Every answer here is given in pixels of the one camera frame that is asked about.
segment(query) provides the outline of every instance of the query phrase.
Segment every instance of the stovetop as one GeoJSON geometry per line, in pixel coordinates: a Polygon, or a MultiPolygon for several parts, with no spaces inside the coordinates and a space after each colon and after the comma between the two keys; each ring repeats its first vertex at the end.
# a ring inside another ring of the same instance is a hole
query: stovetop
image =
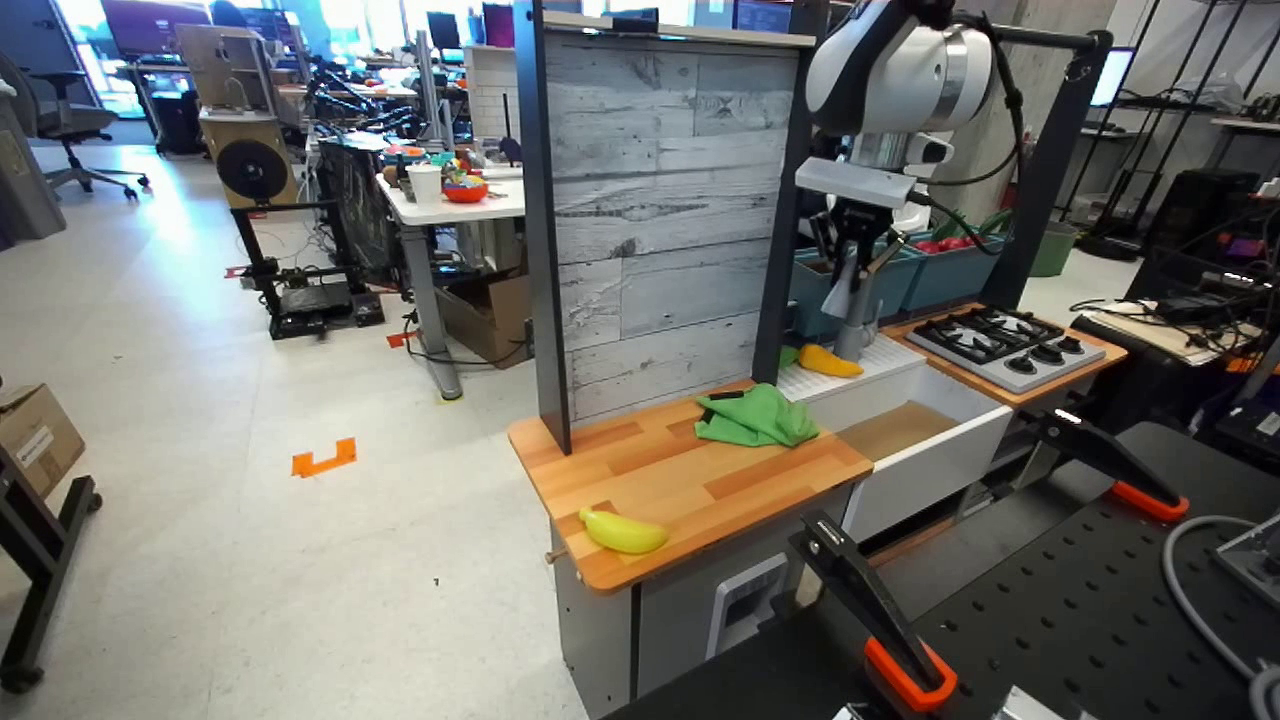
{"type": "Polygon", "coordinates": [[[972,306],[958,315],[922,319],[912,328],[912,334],[927,352],[941,352],[1007,392],[1032,392],[1099,358],[1094,349],[1032,312],[972,306]]]}

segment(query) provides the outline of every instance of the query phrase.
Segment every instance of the drawer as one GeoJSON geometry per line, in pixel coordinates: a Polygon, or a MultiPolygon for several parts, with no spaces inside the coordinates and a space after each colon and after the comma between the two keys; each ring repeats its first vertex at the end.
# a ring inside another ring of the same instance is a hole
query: drawer
{"type": "Polygon", "coordinates": [[[975,483],[1011,407],[919,362],[800,401],[828,433],[875,458],[853,488],[842,531],[867,540],[919,507],[975,483]]]}

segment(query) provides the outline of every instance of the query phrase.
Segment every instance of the cabinet door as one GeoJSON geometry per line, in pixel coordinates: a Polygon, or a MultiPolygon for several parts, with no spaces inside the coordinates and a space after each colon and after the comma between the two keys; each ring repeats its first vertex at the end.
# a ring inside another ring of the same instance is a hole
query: cabinet door
{"type": "Polygon", "coordinates": [[[758,622],[758,608],[775,594],[780,582],[747,589],[738,592],[730,608],[725,608],[725,589],[730,592],[730,578],[747,578],[750,573],[785,566],[789,540],[804,528],[811,517],[840,520],[848,504],[848,488],[819,497],[806,507],[795,507],[764,528],[750,528],[742,534],[730,534],[729,545],[639,582],[639,651],[635,651],[635,691],[653,691],[694,663],[709,659],[709,639],[730,626],[730,639],[750,636],[750,622],[758,622]]]}

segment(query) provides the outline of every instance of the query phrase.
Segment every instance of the black optical table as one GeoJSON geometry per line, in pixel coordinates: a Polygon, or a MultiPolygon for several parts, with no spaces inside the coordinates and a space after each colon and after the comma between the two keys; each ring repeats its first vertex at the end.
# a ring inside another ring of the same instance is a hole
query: black optical table
{"type": "MultiPolygon", "coordinates": [[[[1118,442],[1192,497],[1192,517],[1263,520],[1280,480],[1171,427],[1136,425],[1118,442]]],[[[1099,498],[1083,463],[1065,463],[995,507],[879,566],[916,631],[958,672],[941,716],[995,716],[1022,689],[1059,716],[1246,716],[1246,689],[1181,614],[1159,575],[1166,528],[1099,498]]],[[[1207,554],[1238,528],[1200,528],[1177,563],[1195,608],[1238,656],[1280,656],[1280,612],[1207,554]]],[[[615,720],[831,720],[870,700],[855,626],[800,612],[717,656],[615,720]]]]}

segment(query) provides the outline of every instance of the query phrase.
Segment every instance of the office chair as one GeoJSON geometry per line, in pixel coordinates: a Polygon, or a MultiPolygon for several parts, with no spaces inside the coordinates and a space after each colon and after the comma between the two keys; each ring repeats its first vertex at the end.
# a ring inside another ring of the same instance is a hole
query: office chair
{"type": "Polygon", "coordinates": [[[91,184],[118,184],[127,200],[135,200],[135,189],[127,176],[135,176],[139,189],[151,189],[143,170],[118,170],[118,166],[83,166],[76,154],[80,140],[113,140],[104,129],[114,121],[104,108],[71,102],[71,83],[80,83],[80,71],[40,71],[27,76],[17,63],[0,56],[0,76],[17,88],[17,117],[27,136],[61,140],[68,150],[68,166],[45,170],[45,189],[80,184],[91,192],[91,184]],[[57,102],[40,102],[37,80],[53,83],[57,102]]]}

